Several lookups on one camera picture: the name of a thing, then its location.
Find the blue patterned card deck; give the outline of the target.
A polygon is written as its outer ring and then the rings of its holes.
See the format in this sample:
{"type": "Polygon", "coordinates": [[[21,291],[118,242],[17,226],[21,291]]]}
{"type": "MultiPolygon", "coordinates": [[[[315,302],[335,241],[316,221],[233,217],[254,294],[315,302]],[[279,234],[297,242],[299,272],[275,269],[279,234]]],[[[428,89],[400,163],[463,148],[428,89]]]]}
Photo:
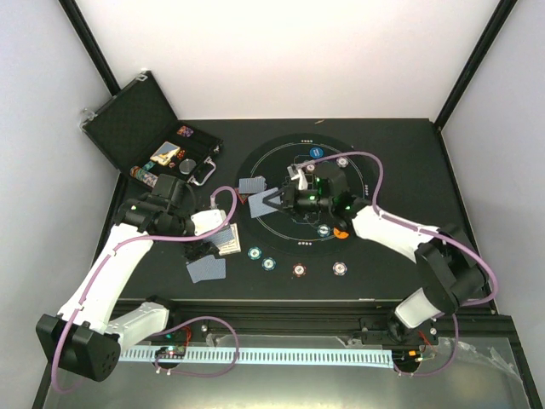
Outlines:
{"type": "Polygon", "coordinates": [[[205,242],[211,243],[217,247],[217,249],[224,244],[239,243],[238,238],[238,227],[236,223],[230,225],[230,227],[225,227],[218,233],[206,238],[205,242]]]}

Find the single blue patterned card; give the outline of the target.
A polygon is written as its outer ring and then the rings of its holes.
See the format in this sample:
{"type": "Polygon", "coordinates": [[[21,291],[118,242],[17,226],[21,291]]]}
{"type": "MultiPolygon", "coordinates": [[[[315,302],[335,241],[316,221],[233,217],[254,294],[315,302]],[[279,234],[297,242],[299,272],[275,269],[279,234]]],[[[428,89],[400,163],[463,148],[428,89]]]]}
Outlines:
{"type": "Polygon", "coordinates": [[[248,204],[250,208],[250,217],[257,218],[276,212],[281,205],[280,197],[276,195],[277,188],[272,188],[261,193],[256,193],[248,197],[248,204]],[[272,195],[269,202],[272,205],[264,202],[264,198],[272,195]]]}

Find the blue round button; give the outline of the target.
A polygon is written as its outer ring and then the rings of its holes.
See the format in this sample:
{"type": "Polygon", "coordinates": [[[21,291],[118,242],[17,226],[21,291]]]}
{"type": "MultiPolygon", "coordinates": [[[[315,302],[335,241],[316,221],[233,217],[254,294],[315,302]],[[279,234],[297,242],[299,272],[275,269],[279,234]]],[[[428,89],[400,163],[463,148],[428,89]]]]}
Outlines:
{"type": "Polygon", "coordinates": [[[322,147],[311,147],[309,150],[309,155],[312,160],[318,160],[324,156],[324,150],[322,147]]]}

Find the single green poker chip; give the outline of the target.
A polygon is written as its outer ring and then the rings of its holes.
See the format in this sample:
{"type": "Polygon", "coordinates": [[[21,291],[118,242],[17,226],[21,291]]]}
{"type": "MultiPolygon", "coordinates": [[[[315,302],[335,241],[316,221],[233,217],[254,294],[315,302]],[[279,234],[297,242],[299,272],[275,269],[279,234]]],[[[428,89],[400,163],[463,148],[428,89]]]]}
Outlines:
{"type": "Polygon", "coordinates": [[[259,247],[256,246],[250,247],[247,255],[251,260],[259,260],[262,255],[262,251],[259,247]]]}

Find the blue white chip mat top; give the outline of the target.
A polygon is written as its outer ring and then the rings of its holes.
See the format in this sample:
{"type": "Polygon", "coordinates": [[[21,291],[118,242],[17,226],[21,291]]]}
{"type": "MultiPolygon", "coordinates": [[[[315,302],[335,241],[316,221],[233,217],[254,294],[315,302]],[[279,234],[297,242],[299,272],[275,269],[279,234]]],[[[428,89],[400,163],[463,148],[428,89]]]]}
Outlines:
{"type": "Polygon", "coordinates": [[[347,167],[348,167],[348,165],[349,165],[349,160],[348,160],[347,157],[338,157],[338,158],[336,159],[336,164],[337,164],[340,168],[344,169],[344,168],[347,168],[347,167]]]}

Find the orange round button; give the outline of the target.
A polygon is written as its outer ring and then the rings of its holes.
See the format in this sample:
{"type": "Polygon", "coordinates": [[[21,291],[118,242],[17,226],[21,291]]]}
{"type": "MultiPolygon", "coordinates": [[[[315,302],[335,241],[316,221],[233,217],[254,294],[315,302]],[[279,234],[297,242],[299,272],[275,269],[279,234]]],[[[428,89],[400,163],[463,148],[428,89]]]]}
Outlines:
{"type": "Polygon", "coordinates": [[[346,232],[346,231],[342,231],[338,228],[334,228],[333,229],[333,234],[335,235],[336,238],[338,239],[347,239],[349,237],[349,233],[346,232]]]}

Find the brown poker chip stack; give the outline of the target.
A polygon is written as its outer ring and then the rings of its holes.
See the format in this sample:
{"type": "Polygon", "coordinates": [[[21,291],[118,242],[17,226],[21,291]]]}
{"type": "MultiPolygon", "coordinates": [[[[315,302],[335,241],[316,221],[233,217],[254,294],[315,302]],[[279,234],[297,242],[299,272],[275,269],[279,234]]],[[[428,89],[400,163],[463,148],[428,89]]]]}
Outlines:
{"type": "Polygon", "coordinates": [[[293,266],[292,271],[294,276],[302,277],[306,274],[307,269],[303,264],[297,263],[296,265],[293,266]]]}

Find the blue white poker chip stack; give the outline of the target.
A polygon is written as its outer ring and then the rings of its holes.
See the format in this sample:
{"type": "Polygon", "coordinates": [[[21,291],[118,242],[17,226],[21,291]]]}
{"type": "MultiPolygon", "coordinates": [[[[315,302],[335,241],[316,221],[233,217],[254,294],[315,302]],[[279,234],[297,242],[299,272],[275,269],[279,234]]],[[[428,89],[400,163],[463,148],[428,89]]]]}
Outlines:
{"type": "Polygon", "coordinates": [[[344,262],[336,262],[332,269],[335,275],[343,276],[347,272],[347,265],[344,262]]]}

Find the chips row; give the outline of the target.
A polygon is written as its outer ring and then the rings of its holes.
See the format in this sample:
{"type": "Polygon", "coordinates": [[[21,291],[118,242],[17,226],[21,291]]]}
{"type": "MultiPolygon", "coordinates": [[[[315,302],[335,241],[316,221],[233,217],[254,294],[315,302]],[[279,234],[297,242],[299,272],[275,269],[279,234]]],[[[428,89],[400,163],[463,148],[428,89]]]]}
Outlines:
{"type": "Polygon", "coordinates": [[[129,174],[136,179],[146,184],[148,187],[155,187],[158,177],[153,173],[145,170],[139,166],[134,166],[130,169],[129,174]]]}

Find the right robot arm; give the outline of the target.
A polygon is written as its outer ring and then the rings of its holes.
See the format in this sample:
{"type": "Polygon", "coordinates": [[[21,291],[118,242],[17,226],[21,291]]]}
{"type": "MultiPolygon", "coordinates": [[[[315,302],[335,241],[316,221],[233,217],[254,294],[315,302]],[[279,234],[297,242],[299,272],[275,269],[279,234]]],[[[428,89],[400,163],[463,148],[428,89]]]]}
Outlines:
{"type": "Polygon", "coordinates": [[[343,169],[332,163],[315,166],[313,188],[296,166],[289,171],[290,184],[266,195],[264,205],[291,216],[325,213],[340,232],[387,247],[416,265],[421,287],[387,318],[385,331],[393,342],[407,343],[425,321],[473,305],[473,295],[491,279],[489,266],[459,228],[422,226],[379,209],[352,193],[343,169]]]}

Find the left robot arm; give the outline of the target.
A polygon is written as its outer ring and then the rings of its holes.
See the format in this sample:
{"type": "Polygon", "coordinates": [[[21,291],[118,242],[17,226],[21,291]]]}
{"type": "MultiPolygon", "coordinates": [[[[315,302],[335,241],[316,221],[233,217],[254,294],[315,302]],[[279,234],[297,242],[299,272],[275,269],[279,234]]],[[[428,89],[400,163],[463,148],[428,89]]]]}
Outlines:
{"type": "Polygon", "coordinates": [[[217,188],[207,210],[187,213],[183,196],[192,189],[183,180],[161,175],[148,193],[124,202],[115,215],[107,241],[75,293],[54,315],[45,314],[36,333],[50,365],[51,382],[59,370],[101,382],[120,356],[158,334],[177,338],[183,320],[158,302],[144,302],[117,319],[113,309],[142,258],[157,242],[201,245],[229,226],[232,210],[218,209],[217,188]]]}

